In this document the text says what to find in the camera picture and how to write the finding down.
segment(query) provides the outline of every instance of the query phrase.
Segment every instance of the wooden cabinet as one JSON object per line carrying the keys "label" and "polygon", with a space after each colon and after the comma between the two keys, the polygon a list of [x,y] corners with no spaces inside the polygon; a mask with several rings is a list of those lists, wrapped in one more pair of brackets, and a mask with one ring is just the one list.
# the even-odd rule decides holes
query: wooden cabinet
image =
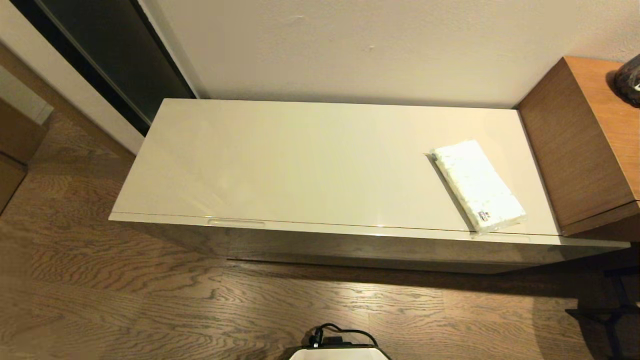
{"label": "wooden cabinet", "polygon": [[0,152],[0,214],[26,174],[24,165]]}
{"label": "wooden cabinet", "polygon": [[640,240],[640,112],[607,84],[621,65],[562,58],[518,107],[564,235]]}
{"label": "wooden cabinet", "polygon": [[0,99],[0,152],[27,164],[46,134],[44,127]]}

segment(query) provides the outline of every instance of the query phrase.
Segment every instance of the black object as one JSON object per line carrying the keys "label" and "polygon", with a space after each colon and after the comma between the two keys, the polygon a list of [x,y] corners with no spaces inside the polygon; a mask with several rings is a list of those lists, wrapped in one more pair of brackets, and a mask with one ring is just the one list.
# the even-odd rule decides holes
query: black object
{"label": "black object", "polygon": [[607,339],[609,340],[609,346],[611,347],[611,360],[639,360],[640,358],[625,357],[620,346],[620,339],[616,332],[616,324],[624,315],[640,315],[640,308],[629,300],[625,285],[622,283],[623,276],[638,274],[638,266],[632,266],[629,268],[620,268],[616,270],[609,270],[604,272],[604,276],[611,279],[613,288],[616,292],[619,307],[614,308],[601,308],[601,309],[567,309],[565,310],[569,315],[579,320],[582,316],[594,322],[604,325],[607,332]]}
{"label": "black object", "polygon": [[613,81],[616,95],[636,108],[640,108],[640,54],[622,65]]}
{"label": "black object", "polygon": [[[366,331],[362,331],[362,330],[355,330],[355,329],[341,329],[340,327],[338,327],[338,325],[335,325],[334,323],[325,323],[320,325],[319,327],[316,327],[316,330],[314,331],[314,334],[309,336],[309,345],[312,347],[322,347],[323,346],[323,333],[324,333],[324,328],[326,327],[333,327],[335,332],[352,332],[355,334],[362,334],[364,336],[367,336],[369,339],[371,339],[371,342],[373,342],[373,346],[378,347],[378,342],[376,341],[376,339],[369,334]],[[342,337],[341,336],[337,336],[337,338],[339,338],[339,343],[341,345],[352,345],[351,343],[345,343],[342,342]],[[327,338],[326,339],[326,343],[327,344],[331,344],[333,346],[335,346],[338,341],[335,338]]]}

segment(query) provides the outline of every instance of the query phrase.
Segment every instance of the cabinet lid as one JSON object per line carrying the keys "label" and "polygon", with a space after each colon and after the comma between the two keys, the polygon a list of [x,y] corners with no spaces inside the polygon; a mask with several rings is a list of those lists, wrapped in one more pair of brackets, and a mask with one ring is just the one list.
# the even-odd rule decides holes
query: cabinet lid
{"label": "cabinet lid", "polygon": [[557,235],[515,110],[166,99],[113,214],[468,231],[425,156],[476,139],[528,215]]}

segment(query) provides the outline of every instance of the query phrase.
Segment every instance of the black power cord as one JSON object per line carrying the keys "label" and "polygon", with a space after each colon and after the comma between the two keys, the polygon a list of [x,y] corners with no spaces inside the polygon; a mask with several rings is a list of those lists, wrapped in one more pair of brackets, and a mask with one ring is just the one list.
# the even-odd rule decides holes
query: black power cord
{"label": "black power cord", "polygon": [[369,339],[371,339],[371,341],[373,342],[373,345],[375,347],[378,347],[378,342],[368,332],[362,331],[362,330],[356,330],[356,329],[341,329],[338,325],[335,325],[334,323],[325,323],[325,324],[320,325],[319,327],[316,327],[316,331],[315,331],[314,335],[309,337],[309,345],[311,345],[313,347],[322,346],[323,332],[324,332],[324,328],[325,327],[333,327],[335,329],[335,332],[353,332],[355,334],[362,334],[364,336],[367,336]]}

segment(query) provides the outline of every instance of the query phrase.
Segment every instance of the wooden side table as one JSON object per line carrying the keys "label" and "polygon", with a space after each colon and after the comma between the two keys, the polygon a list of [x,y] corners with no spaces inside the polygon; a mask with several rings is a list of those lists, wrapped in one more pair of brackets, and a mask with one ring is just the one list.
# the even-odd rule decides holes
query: wooden side table
{"label": "wooden side table", "polygon": [[567,236],[640,240],[640,111],[607,84],[621,65],[564,57],[518,106]]}

